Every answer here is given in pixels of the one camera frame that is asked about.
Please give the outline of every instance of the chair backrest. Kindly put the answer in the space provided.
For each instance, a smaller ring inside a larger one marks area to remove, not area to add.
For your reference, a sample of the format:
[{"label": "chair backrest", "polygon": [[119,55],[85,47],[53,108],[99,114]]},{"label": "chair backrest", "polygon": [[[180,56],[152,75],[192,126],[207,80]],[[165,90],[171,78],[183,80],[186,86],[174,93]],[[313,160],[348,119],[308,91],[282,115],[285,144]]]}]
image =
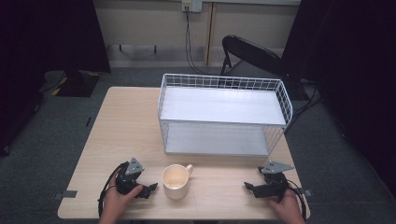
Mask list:
[{"label": "chair backrest", "polygon": [[260,69],[274,75],[286,77],[287,73],[281,59],[271,50],[250,42],[237,35],[227,35],[222,39],[226,59],[230,60],[229,52]]}]

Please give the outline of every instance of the mug handle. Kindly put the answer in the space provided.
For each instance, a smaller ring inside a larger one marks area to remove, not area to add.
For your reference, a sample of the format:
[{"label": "mug handle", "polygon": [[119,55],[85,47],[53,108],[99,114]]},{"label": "mug handle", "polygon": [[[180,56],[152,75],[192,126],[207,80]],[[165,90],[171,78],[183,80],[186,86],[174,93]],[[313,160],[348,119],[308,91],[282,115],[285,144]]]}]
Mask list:
[{"label": "mug handle", "polygon": [[194,167],[190,164],[190,165],[186,166],[186,170],[187,170],[187,173],[189,173],[189,175],[191,175],[192,171],[194,170]]}]

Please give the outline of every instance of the gray carpet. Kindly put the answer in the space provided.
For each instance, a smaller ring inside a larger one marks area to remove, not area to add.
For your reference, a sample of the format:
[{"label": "gray carpet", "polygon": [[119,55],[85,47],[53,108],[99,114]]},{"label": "gray carpet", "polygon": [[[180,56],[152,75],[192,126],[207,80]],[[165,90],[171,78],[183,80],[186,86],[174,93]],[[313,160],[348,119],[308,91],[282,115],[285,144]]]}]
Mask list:
[{"label": "gray carpet", "polygon": [[[202,70],[218,74],[220,69]],[[114,68],[111,75],[101,76],[90,98],[56,97],[47,91],[38,112],[10,145],[10,155],[0,158],[0,223],[97,223],[59,219],[61,201],[53,196],[67,188],[108,88],[159,87],[164,73],[195,74],[189,67]],[[43,89],[61,75],[47,73]],[[396,223],[394,199],[342,137],[325,104],[306,110],[286,138],[303,186],[314,193],[307,198],[312,213],[308,223]]]}]

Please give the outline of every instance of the wall outlet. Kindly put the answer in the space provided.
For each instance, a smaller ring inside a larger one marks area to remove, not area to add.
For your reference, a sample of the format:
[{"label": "wall outlet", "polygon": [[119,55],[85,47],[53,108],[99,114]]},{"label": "wall outlet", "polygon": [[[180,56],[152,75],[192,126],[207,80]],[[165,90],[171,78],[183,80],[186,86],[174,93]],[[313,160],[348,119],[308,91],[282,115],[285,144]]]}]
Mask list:
[{"label": "wall outlet", "polygon": [[202,2],[192,1],[192,12],[202,12]]},{"label": "wall outlet", "polygon": [[181,11],[187,11],[186,8],[192,12],[192,1],[181,1]]}]

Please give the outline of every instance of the power cord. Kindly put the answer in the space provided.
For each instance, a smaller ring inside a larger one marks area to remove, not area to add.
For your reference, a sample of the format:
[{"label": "power cord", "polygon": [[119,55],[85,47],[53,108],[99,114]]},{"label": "power cord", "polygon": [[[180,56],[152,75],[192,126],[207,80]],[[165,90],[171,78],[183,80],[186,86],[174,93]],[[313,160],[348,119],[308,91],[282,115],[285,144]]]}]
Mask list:
[{"label": "power cord", "polygon": [[122,168],[122,167],[127,167],[128,166],[128,161],[125,163],[120,164],[119,166],[117,166],[117,168],[113,171],[113,173],[111,173],[111,175],[108,177],[107,182],[105,183],[105,186],[103,187],[102,192],[100,193],[100,197],[98,199],[98,213],[99,213],[99,217],[102,215],[103,212],[103,201],[105,199],[106,193],[109,189],[112,189],[116,186],[111,186],[111,187],[107,187],[108,183],[110,183],[111,178],[116,174],[116,172]]},{"label": "power cord", "polygon": [[[306,221],[306,205],[305,205],[305,200],[304,200],[304,198],[302,196],[303,193],[301,192],[300,188],[294,182],[292,182],[291,180],[288,180],[288,181],[291,184],[293,184],[294,187],[297,188],[297,189],[294,189],[294,188],[292,188],[290,186],[287,186],[287,188],[290,189],[291,191],[293,191],[297,195],[297,197],[299,198],[300,203],[301,203],[301,216],[303,217],[303,220]],[[281,184],[281,183],[279,183],[279,182],[277,182],[275,180],[271,180],[271,182],[275,183],[275,184],[278,184],[280,186],[284,186],[283,184]]]},{"label": "power cord", "polygon": [[315,86],[314,91],[312,93],[312,96],[309,98],[308,102],[301,106],[300,108],[296,109],[295,113],[293,113],[293,117],[291,118],[291,122],[289,124],[289,126],[286,128],[286,130],[284,131],[284,134],[286,134],[289,129],[291,128],[291,126],[295,123],[295,121],[297,121],[297,119],[311,106],[317,104],[318,102],[320,102],[321,97],[319,97],[317,100],[314,101],[315,95],[318,91],[318,85]]},{"label": "power cord", "polygon": [[186,13],[186,20],[187,20],[187,30],[186,30],[186,56],[187,56],[187,63],[189,64],[190,68],[200,75],[213,75],[216,76],[217,74],[209,74],[205,71],[200,70],[197,68],[192,60],[191,56],[191,37],[190,37],[190,8],[184,7],[184,11]]}]

